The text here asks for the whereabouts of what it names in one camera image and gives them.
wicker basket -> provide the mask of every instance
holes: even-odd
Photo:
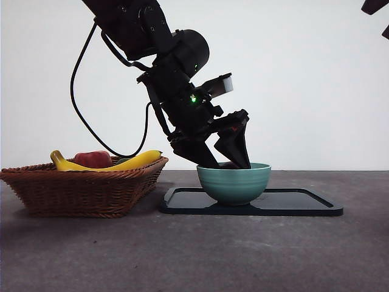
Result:
[[[118,159],[112,157],[113,163]],[[141,169],[116,172],[59,172],[53,163],[39,164],[2,169],[0,179],[13,189],[30,215],[117,218],[156,187],[167,162],[161,157]]]

yellow banana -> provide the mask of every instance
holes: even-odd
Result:
[[[161,152],[158,150],[149,150],[146,152],[143,152],[121,164],[106,167],[104,169],[92,169],[90,167],[84,167],[80,164],[76,164],[70,161],[67,161],[63,158],[61,152],[59,150],[54,150],[50,154],[51,160],[53,160],[53,163],[57,167],[57,170],[61,172],[66,172],[69,170],[89,170],[91,172],[114,172],[118,170],[129,170],[129,169],[137,169],[139,167],[142,167],[144,165],[147,165],[149,163],[154,162],[155,160],[159,159],[161,155]]]

cable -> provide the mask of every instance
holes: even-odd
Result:
[[[129,62],[127,61],[118,51],[115,49],[114,45],[111,43],[111,41],[108,39],[107,35],[102,31],[102,39],[104,43],[107,45],[108,49],[111,50],[111,52],[115,55],[116,58],[118,58],[119,61],[121,61],[125,66],[127,67],[136,67],[142,71],[147,71],[151,69],[150,67],[147,67],[139,62]]]
[[[74,107],[74,110],[75,112],[78,114],[79,118],[81,119],[81,121],[84,123],[84,125],[86,126],[86,128],[89,130],[89,132],[91,132],[91,134],[93,135],[93,137],[96,138],[96,140],[99,141],[99,143],[102,144],[102,146],[105,147],[105,149],[107,149],[108,151],[110,151],[111,153],[113,153],[114,155],[116,156],[119,156],[121,158],[131,158],[131,157],[134,157],[136,154],[139,153],[139,151],[141,151],[145,141],[146,141],[146,136],[147,136],[147,128],[148,128],[148,108],[149,106],[151,105],[151,102],[149,102],[146,106],[146,118],[145,118],[145,131],[143,132],[143,138],[142,138],[142,142],[140,143],[140,146],[139,148],[131,155],[122,155],[120,153],[117,153],[116,151],[112,150],[111,148],[109,148],[97,135],[96,133],[92,130],[92,128],[89,126],[89,124],[86,122],[86,120],[84,119],[84,117],[82,116],[81,112],[78,110],[78,107],[75,103],[75,99],[74,99],[74,79],[75,79],[75,75],[77,73],[77,69],[81,63],[81,60],[84,56],[84,53],[86,51],[86,48],[88,47],[88,44],[89,42],[91,41],[91,38],[93,36],[93,33],[95,32],[96,30],[96,27],[97,27],[97,24],[94,23],[93,24],[93,27],[91,29],[91,32],[89,33],[86,41],[85,41],[85,44],[81,50],[81,53],[80,53],[80,56],[78,57],[78,60],[74,66],[74,70],[73,70],[73,74],[72,74],[72,78],[71,78],[71,100],[72,100],[72,104],[73,104],[73,107]]]

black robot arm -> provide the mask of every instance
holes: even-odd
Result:
[[[241,109],[221,117],[222,108],[211,103],[212,98],[232,90],[231,73],[198,87],[190,82],[208,62],[209,48],[203,36],[194,30],[171,33],[155,0],[83,2],[94,13],[103,40],[116,57],[126,66],[144,71],[137,81],[146,86],[174,153],[203,167],[219,168],[205,143],[211,134],[218,133],[215,148],[237,167],[249,169],[244,138],[248,113]],[[156,55],[151,68],[136,62],[150,55]],[[173,132],[169,130],[164,112],[175,127]]]
[[[389,0],[365,0],[362,6],[362,11],[372,15],[388,3]],[[389,39],[389,26],[384,30],[382,36]]]

green led light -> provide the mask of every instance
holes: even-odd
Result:
[[[192,95],[190,96],[190,100],[191,100],[192,102],[196,102],[197,97],[196,97],[194,94],[192,94]]]

